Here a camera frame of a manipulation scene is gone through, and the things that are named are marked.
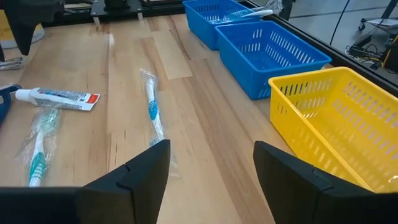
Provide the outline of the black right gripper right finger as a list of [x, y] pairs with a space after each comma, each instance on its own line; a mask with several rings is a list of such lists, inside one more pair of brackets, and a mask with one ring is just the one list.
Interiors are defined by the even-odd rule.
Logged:
[[257, 141], [253, 160], [276, 223], [372, 223], [371, 192], [270, 144]]

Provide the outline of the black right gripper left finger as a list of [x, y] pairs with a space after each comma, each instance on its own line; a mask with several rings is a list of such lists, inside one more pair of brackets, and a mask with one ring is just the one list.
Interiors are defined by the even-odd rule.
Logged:
[[156, 223], [169, 164], [170, 140], [164, 139], [83, 186], [76, 200], [80, 223]]

